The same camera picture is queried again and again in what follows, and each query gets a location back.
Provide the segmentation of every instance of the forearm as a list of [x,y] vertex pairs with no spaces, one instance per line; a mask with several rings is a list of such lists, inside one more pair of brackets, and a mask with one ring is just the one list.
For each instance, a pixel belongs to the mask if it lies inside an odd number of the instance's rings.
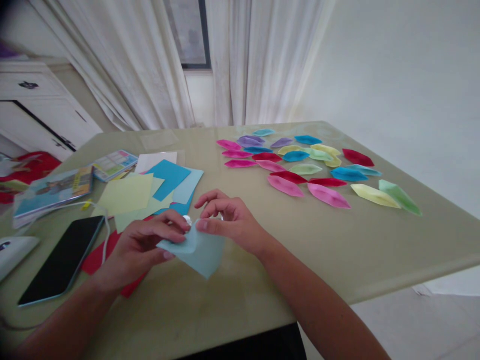
[[372,332],[320,277],[278,241],[259,259],[325,359],[389,359]]
[[120,291],[87,280],[15,351],[15,359],[78,359]]

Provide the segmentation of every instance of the window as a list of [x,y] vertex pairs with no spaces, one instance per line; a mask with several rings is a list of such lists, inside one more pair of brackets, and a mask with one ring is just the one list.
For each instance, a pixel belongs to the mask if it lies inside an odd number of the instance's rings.
[[184,69],[211,69],[205,0],[164,0]]

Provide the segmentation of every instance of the white cabinet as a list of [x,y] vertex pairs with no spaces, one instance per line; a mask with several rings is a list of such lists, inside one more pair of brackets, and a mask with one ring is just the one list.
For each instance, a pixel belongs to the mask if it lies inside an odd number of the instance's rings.
[[102,133],[43,62],[1,62],[0,101],[0,133],[28,151],[47,151],[63,161]]

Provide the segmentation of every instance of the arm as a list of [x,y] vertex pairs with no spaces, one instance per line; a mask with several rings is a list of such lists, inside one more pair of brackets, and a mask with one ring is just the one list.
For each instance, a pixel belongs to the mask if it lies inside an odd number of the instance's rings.
[[187,221],[174,210],[150,221],[132,222],[105,264],[17,348],[14,358],[80,358],[122,288],[173,258],[156,247],[159,241],[185,241],[183,234],[189,229]]
[[[199,231],[231,238],[257,256],[290,305],[298,322],[325,359],[389,359],[368,327],[320,277],[255,220],[239,198],[219,190],[195,205],[203,210]],[[210,219],[222,213],[225,221]]]

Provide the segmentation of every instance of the cabinet door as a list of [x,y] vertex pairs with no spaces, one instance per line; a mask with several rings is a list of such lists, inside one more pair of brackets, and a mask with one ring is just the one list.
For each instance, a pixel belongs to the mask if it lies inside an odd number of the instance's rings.
[[75,150],[97,134],[66,99],[22,99],[20,102]]
[[0,102],[0,134],[29,152],[45,151],[65,161],[72,151],[14,102]]

